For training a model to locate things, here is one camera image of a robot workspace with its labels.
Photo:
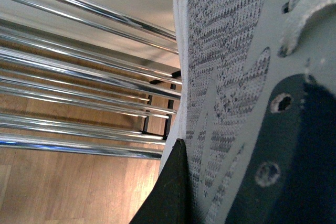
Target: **black metal frame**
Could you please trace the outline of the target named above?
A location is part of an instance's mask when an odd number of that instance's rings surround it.
[[[177,71],[177,72],[172,73],[172,77],[174,79],[177,79],[177,78],[181,77],[181,71]],[[153,85],[157,85],[157,84],[160,84],[160,83],[163,83],[163,81],[159,81],[159,80],[150,81],[150,84],[153,84]],[[176,90],[176,85],[175,84],[171,84],[170,85],[170,89]],[[147,102],[147,104],[151,105],[152,104],[153,96],[152,95],[148,95],[148,99],[149,99],[149,101]],[[168,100],[168,106],[167,106],[167,108],[168,109],[173,109],[173,107],[174,107],[174,100],[170,100],[169,99]],[[165,123],[164,123],[163,135],[157,135],[157,134],[153,134],[153,133],[149,133],[148,132],[149,117],[147,117],[147,118],[144,119],[142,133],[143,134],[162,136],[163,139],[166,140],[167,137],[168,137],[168,135],[169,135],[170,127],[171,127],[171,124],[172,124],[172,115],[168,115],[167,114],[167,116],[168,116],[168,118],[165,120]]]

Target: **white wall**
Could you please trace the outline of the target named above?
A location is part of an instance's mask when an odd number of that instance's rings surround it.
[[[35,3],[62,10],[77,17],[85,18],[110,27],[131,32],[132,34],[155,40],[161,44],[176,48],[176,44],[141,31],[122,26],[94,14],[81,11],[53,0],[33,0]],[[127,15],[174,30],[172,0],[90,0]],[[81,40],[90,44],[106,47],[126,54],[180,67],[178,56],[140,44],[122,37],[100,31],[67,19],[36,10],[9,0],[0,0],[0,18],[37,28],[50,33]]]

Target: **gray knit fabric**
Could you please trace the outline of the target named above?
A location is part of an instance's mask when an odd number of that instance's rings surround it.
[[[188,101],[187,101],[187,154],[192,185],[192,206],[194,223],[214,223],[218,209],[229,189],[230,178],[239,165],[240,150],[209,209],[199,204],[206,197],[222,160],[230,150],[239,130],[264,86],[270,52],[260,52],[260,58],[247,74],[243,66],[253,37],[254,29],[264,0],[188,0]],[[205,97],[213,84],[212,74],[216,74],[212,104],[214,116],[209,121],[209,113],[203,114]],[[194,135],[196,124],[200,130]],[[211,136],[206,139],[206,132]],[[210,145],[209,152],[202,160],[204,142]],[[206,164],[204,191],[197,197],[201,162]]]

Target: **wooden floor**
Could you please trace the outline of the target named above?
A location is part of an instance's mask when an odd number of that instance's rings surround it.
[[[20,49],[62,59],[58,55],[43,51]],[[79,65],[86,65],[80,61],[66,60]],[[112,72],[110,69],[94,67]],[[3,63],[0,64],[0,68],[22,70],[18,66]],[[28,68],[24,68],[24,71],[40,74],[40,71]],[[111,87],[104,85],[64,78],[55,74],[53,76],[111,90]],[[167,101],[162,98],[155,98],[153,104],[161,104],[165,107]],[[130,130],[140,130],[143,123],[141,119],[132,116],[9,95],[0,95],[0,113],[85,122]],[[150,120],[149,131],[162,134],[163,127],[163,120]],[[128,145],[128,143],[32,131],[9,129],[0,129],[0,131],[76,141]],[[150,147],[162,149],[162,147],[155,145]],[[153,188],[157,180],[159,163],[160,161],[146,159],[0,148],[0,223],[129,223]]]

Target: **chrome rod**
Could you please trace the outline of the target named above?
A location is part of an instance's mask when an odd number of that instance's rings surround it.
[[[106,94],[120,95],[120,96],[124,96],[124,97],[127,97],[127,98],[138,99],[138,100],[141,100],[141,101],[149,101],[148,98],[136,97],[134,95],[113,92],[113,91],[109,91],[109,90],[105,90],[105,89],[97,89],[97,88],[93,88],[93,87],[90,87],[90,86],[79,85],[79,84],[76,84],[76,83],[70,83],[70,82],[66,82],[66,81],[59,81],[59,80],[55,80],[55,79],[52,79],[52,78],[37,76],[37,75],[31,74],[31,73],[23,73],[23,72],[18,72],[18,71],[14,71],[14,70],[8,70],[8,69],[0,69],[0,71],[6,72],[6,73],[11,73],[11,74],[17,74],[17,75],[21,75],[21,76],[25,76],[25,77],[36,78],[36,79],[39,79],[39,80],[50,81],[50,82],[54,82],[54,83],[58,83],[58,84],[64,84],[64,85],[73,86],[73,87],[77,87],[77,88],[84,88],[84,89],[88,89],[88,90],[104,92]]]
[[[74,105],[79,106],[83,108],[89,108],[89,109],[95,109],[95,110],[103,110],[103,111],[109,111],[109,112],[115,112],[119,114],[124,115],[131,115],[131,116],[141,116],[143,118],[147,116],[156,116],[158,118],[165,118],[167,119],[168,116],[161,115],[161,114],[155,114],[151,112],[144,112],[144,111],[138,111],[138,110],[131,110],[127,108],[121,108],[119,106],[112,106],[108,104],[101,104],[96,102],[89,102],[84,100],[78,100],[74,98],[66,98],[66,97],[60,97],[57,95],[51,95],[51,94],[45,94],[40,92],[32,92],[24,89],[18,89],[18,88],[11,88],[11,87],[4,87],[0,86],[0,93],[1,94],[9,94],[9,95],[15,95],[18,97],[25,97],[25,98],[31,98],[36,100],[42,100],[47,102],[56,102],[56,103],[63,103],[68,105]]]
[[[81,10],[85,10],[87,12],[102,16],[112,21],[122,23],[124,25],[144,31],[149,34],[160,36],[173,41],[176,40],[175,34],[170,30],[156,26],[151,23],[146,23],[143,20],[133,18],[126,14],[117,12],[116,10],[107,9],[104,6],[101,6],[97,3],[88,0],[56,0],[56,1],[74,6]]]
[[[74,136],[85,136],[130,143],[159,145],[165,144],[165,141],[162,140],[162,138],[138,133],[134,134],[134,132],[131,131],[99,127],[88,124],[50,121],[2,113],[0,113],[0,127]]]
[[[113,59],[109,56],[96,52],[87,51],[75,47],[69,47],[59,42],[48,41],[30,34],[20,33],[13,29],[0,27],[0,38],[9,42],[22,44],[28,47],[38,48],[51,52],[56,52],[65,56],[81,59],[103,66],[123,70],[131,73],[140,74],[145,77],[154,78],[168,83],[179,84],[182,82],[172,78],[171,73],[151,69],[145,66],[133,64],[124,60]]]
[[[171,53],[176,54],[176,55],[179,54],[176,49],[169,48],[169,47],[166,47],[164,45],[160,45],[160,44],[158,44],[154,41],[144,39],[144,38],[141,38],[141,37],[138,37],[138,36],[135,36],[135,35],[132,35],[132,34],[124,32],[124,31],[120,31],[120,30],[117,30],[117,29],[114,29],[114,28],[111,28],[111,27],[108,27],[108,26],[104,26],[104,25],[98,24],[96,22],[92,22],[92,21],[89,21],[89,20],[77,18],[77,17],[71,16],[69,14],[66,14],[64,12],[60,12],[58,10],[51,9],[49,7],[41,6],[41,5],[35,4],[33,2],[27,1],[27,0],[11,0],[11,1],[15,1],[17,3],[24,4],[24,5],[33,7],[33,8],[38,9],[38,10],[43,10],[45,12],[52,13],[54,15],[57,15],[57,16],[60,16],[60,17],[63,17],[63,18],[69,19],[69,20],[73,20],[73,21],[76,21],[78,23],[81,23],[81,24],[84,24],[84,25],[87,25],[87,26],[91,26],[91,27],[99,29],[99,30],[106,31],[106,32],[111,33],[111,34],[115,34],[115,35],[118,35],[118,36],[121,36],[121,37],[124,37],[124,38],[127,38],[127,39],[131,39],[133,41],[136,41],[136,42],[139,42],[139,43],[151,46],[151,47],[155,47],[155,48],[167,51],[167,52],[171,52]]]
[[[0,147],[146,159],[160,159],[162,156],[162,151],[148,148],[102,145],[17,134],[0,134]]]
[[[78,77],[90,81],[98,81],[100,83],[110,84],[120,88],[141,91],[153,95],[160,95],[169,99],[178,100],[181,97],[179,92],[158,87],[145,81],[135,80],[128,77],[119,76],[117,74],[107,73],[104,71],[82,67],[64,61],[49,59],[46,57],[28,54],[4,47],[0,47],[0,60],[55,73],[66,74],[68,76]]]
[[[73,96],[76,96],[76,97],[88,98],[88,99],[98,100],[98,101],[102,101],[102,102],[109,102],[109,103],[118,104],[118,105],[131,106],[131,107],[137,108],[137,109],[150,110],[150,111],[155,111],[155,112],[160,112],[160,113],[176,114],[176,112],[177,112],[175,110],[164,109],[164,108],[160,108],[160,107],[156,107],[156,106],[152,106],[152,105],[147,105],[147,104],[143,104],[143,103],[130,102],[130,101],[125,101],[125,100],[121,100],[121,99],[118,99],[118,98],[105,97],[105,96],[102,96],[102,95],[95,95],[95,94],[90,94],[90,93],[80,92],[80,91],[73,91],[73,90],[70,90],[70,89],[60,88],[60,87],[56,87],[56,86],[41,84],[41,83],[37,83],[37,82],[32,82],[32,81],[27,81],[27,80],[22,80],[22,79],[7,77],[7,76],[1,76],[0,75],[0,82],[6,83],[6,84],[19,85],[19,86],[22,86],[22,87],[28,87],[28,88],[45,90],[45,91],[57,92],[57,93],[61,93],[61,94],[68,94],[68,95],[73,95]]]

